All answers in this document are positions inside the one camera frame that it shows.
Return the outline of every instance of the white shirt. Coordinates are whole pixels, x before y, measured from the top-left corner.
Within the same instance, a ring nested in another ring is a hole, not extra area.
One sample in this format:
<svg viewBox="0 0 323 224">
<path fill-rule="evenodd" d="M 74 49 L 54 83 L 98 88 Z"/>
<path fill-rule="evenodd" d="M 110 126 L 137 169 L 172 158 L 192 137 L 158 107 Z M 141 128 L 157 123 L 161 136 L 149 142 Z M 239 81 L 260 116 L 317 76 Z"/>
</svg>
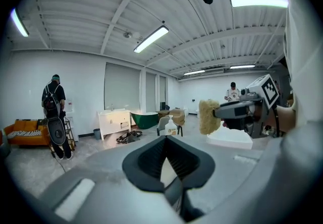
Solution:
<svg viewBox="0 0 323 224">
<path fill-rule="evenodd" d="M 323 120 L 323 30 L 307 0 L 289 0 L 285 36 L 296 126 Z"/>
<path fill-rule="evenodd" d="M 240 90 L 239 89 L 235 89 L 233 90 L 232 88 L 228 89 L 226 92 L 225 97 L 230 97 L 231 100 L 230 101 L 237 101 L 239 100 L 239 96 L 240 96 Z"/>
</svg>

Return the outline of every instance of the spray bottle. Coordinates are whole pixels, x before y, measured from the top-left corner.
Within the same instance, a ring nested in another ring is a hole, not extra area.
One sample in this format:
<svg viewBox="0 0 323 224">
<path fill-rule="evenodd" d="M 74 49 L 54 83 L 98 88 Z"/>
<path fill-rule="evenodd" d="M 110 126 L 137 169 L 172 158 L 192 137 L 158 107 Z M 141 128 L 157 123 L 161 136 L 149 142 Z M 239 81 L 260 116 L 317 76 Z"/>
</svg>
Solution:
<svg viewBox="0 0 323 224">
<path fill-rule="evenodd" d="M 170 118 L 168 124 L 165 125 L 165 135 L 176 135 L 177 126 L 174 124 L 172 120 L 172 115 L 168 115 Z"/>
</svg>

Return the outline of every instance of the freestanding bathtub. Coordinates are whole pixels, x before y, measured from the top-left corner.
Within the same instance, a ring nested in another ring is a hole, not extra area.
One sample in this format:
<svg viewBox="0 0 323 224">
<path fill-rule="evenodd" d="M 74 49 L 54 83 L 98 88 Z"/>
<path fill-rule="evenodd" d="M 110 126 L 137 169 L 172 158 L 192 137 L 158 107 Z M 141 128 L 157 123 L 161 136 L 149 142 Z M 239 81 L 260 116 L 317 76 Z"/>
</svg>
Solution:
<svg viewBox="0 0 323 224">
<path fill-rule="evenodd" d="M 158 124 L 157 112 L 131 112 L 132 119 L 140 129 L 148 129 Z"/>
</svg>

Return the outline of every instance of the metal ceiling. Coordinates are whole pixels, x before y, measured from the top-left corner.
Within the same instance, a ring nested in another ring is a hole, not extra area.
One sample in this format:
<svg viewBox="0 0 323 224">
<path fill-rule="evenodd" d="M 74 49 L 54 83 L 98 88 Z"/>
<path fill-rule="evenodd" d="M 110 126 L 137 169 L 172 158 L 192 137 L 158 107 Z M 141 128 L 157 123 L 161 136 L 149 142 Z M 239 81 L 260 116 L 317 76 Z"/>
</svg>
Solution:
<svg viewBox="0 0 323 224">
<path fill-rule="evenodd" d="M 286 9 L 232 8 L 230 0 L 212 5 L 202 0 L 22 0 L 18 11 L 30 35 L 21 36 L 9 21 L 13 51 L 88 52 L 178 77 L 255 61 L 268 67 L 283 52 L 286 21 Z M 133 52 L 137 42 L 163 24 L 170 30 L 167 35 Z M 132 38 L 125 38 L 125 32 Z"/>
</svg>

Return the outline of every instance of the ceiling light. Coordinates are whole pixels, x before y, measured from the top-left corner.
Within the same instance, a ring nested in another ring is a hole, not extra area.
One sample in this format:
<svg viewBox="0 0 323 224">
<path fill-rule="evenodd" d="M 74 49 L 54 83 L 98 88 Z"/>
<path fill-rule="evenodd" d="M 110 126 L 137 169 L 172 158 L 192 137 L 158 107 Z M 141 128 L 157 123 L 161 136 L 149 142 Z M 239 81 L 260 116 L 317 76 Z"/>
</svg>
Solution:
<svg viewBox="0 0 323 224">
<path fill-rule="evenodd" d="M 184 73 L 184 75 L 192 75 L 192 74 L 198 74 L 198 73 L 205 73 L 205 70 L 200 70 L 200 71 L 195 71 L 195 72 Z"/>
<path fill-rule="evenodd" d="M 154 43 L 157 39 L 164 36 L 169 32 L 168 28 L 165 26 L 161 26 L 152 32 L 148 37 L 146 37 L 137 47 L 133 50 L 136 53 L 143 51 L 147 46 Z"/>
<path fill-rule="evenodd" d="M 230 69 L 243 69 L 243 68 L 253 68 L 256 65 L 237 65 L 237 66 L 231 66 Z"/>
<path fill-rule="evenodd" d="M 16 27 L 18 28 L 18 30 L 20 31 L 20 33 L 23 35 L 23 36 L 28 36 L 29 33 L 28 31 L 26 30 L 24 24 L 22 23 L 22 21 L 20 20 L 17 12 L 16 12 L 16 8 L 14 8 L 10 14 L 11 18 L 13 19 L 13 21 L 15 22 L 16 24 Z"/>
<path fill-rule="evenodd" d="M 241 7 L 241 6 L 275 6 L 287 8 L 288 0 L 231 0 L 232 7 Z"/>
</svg>

